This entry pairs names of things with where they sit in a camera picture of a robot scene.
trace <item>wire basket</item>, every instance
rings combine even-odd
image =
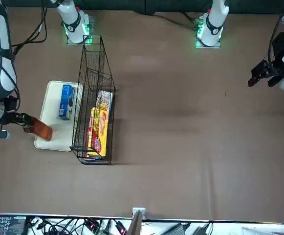
[[[70,149],[82,164],[111,165],[116,89],[102,37],[91,39],[82,49]]]

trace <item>brown bottle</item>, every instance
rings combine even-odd
[[[23,130],[27,133],[33,133],[46,141],[50,141],[52,139],[53,129],[35,117],[30,116],[30,119],[31,125],[24,127]]]

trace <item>snack bag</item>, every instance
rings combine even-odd
[[[88,152],[88,157],[97,156],[97,158],[100,158],[106,156],[111,100],[112,93],[105,91],[98,92],[96,107],[91,109],[87,142],[88,147],[90,149],[95,149],[98,154],[96,152]]]

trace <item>white tray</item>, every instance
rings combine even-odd
[[[69,84],[74,88],[74,98],[72,106],[71,120],[61,120],[58,117],[62,89],[64,84]],[[51,141],[44,141],[39,137],[35,137],[34,146],[36,148],[70,151],[72,143],[73,123],[75,116],[75,104],[77,99],[78,83],[50,81],[47,85],[43,107],[41,111],[40,121],[53,129],[53,137]]]

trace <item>blue snack box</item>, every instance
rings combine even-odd
[[[62,99],[60,101],[58,117],[62,120],[70,120],[72,114],[74,88],[71,85],[63,85]]]

